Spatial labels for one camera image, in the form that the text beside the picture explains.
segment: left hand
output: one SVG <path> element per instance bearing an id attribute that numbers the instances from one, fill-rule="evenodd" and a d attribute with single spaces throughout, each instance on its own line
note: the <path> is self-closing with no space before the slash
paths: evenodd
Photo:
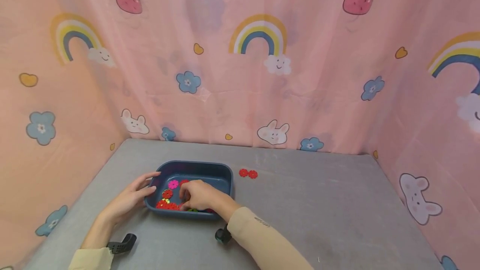
<path id="1" fill-rule="evenodd" d="M 155 186 L 146 188 L 146 186 L 151 182 L 151 178 L 158 175 L 160 175 L 160 172 L 150 172 L 135 179 L 135 181 L 121 191 L 117 197 L 110 201 L 110 203 L 102 210 L 99 217 L 116 225 L 122 222 L 128 212 L 135 207 L 145 206 L 143 198 L 153 194 L 157 188 Z"/>

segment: sleeve cuff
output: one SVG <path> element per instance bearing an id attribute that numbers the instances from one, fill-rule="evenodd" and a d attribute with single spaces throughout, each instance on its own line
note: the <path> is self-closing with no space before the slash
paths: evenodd
<path id="1" fill-rule="evenodd" d="M 109 270 L 113 261 L 110 249 L 78 249 L 73 255 L 69 270 Z"/>

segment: gray mat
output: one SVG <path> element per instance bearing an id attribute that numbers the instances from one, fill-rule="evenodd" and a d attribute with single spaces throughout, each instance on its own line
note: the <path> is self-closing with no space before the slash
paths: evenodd
<path id="1" fill-rule="evenodd" d="M 440 270 L 439 261 L 375 160 L 299 150 L 125 141 L 89 184 L 26 267 L 67 269 L 89 226 L 127 184 L 168 160 L 224 163 L 234 172 L 235 198 L 281 232 L 322 270 Z M 241 168 L 257 179 L 242 178 Z M 162 218 L 148 211 L 120 227 L 138 240 L 113 268 L 257 269 L 234 241 L 219 244 L 222 222 Z"/>

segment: pink curtain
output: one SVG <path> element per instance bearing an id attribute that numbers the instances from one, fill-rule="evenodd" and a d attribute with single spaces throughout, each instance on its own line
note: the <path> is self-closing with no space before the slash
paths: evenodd
<path id="1" fill-rule="evenodd" d="M 133 137 L 372 154 L 477 269 L 479 1 L 3 0 L 0 267 Z"/>

